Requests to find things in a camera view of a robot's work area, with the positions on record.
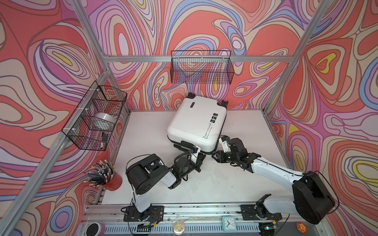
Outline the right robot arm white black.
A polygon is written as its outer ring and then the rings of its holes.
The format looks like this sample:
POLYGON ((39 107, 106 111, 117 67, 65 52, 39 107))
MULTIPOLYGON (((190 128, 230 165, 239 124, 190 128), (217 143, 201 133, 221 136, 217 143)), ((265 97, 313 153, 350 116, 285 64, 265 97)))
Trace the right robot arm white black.
POLYGON ((313 171, 301 173, 268 161, 261 155, 248 152, 239 138, 221 136, 221 151, 212 155, 218 163, 229 163, 252 174, 264 176, 291 194, 273 197, 267 193, 256 201, 252 210, 258 219, 267 219, 274 214, 295 214, 311 224, 319 224, 326 215, 337 208, 336 202, 323 181, 313 171))

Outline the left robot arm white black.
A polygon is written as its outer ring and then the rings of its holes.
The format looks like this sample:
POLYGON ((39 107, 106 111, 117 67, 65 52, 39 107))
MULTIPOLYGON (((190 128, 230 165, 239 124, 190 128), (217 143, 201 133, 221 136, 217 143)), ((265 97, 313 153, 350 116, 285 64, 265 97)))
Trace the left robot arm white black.
POLYGON ((133 189, 133 206, 138 213, 144 213, 151 206, 149 191, 162 182, 169 189, 174 189, 182 181, 189 179, 192 171, 201 172, 206 154, 200 148, 185 151, 175 157, 173 165, 167 167, 156 154, 144 155, 144 158, 126 168, 128 181, 133 189))

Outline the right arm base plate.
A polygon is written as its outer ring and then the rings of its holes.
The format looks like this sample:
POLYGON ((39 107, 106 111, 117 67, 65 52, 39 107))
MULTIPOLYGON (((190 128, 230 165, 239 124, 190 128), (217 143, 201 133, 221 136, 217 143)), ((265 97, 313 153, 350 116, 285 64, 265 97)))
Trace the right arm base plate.
POLYGON ((262 221, 280 221, 282 215, 280 213, 270 213, 264 205, 241 205, 243 220, 262 220, 262 221))

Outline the black suitcase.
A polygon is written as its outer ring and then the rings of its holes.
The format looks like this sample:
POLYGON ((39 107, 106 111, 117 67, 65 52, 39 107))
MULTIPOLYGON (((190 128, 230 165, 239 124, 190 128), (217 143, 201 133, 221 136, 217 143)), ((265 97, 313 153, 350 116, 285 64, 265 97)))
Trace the black suitcase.
POLYGON ((228 101, 218 102, 189 93, 167 128, 168 139, 181 148, 200 147, 204 154, 216 151, 227 114, 228 101))

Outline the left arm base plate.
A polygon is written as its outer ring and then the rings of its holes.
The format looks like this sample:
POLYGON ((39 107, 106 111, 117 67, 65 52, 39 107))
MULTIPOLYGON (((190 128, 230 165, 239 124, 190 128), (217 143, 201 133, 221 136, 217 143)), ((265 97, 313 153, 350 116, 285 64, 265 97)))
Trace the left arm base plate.
POLYGON ((161 222, 163 221, 164 206, 152 205, 144 212, 139 212, 136 206, 126 206, 121 209, 124 213, 124 222, 161 222))

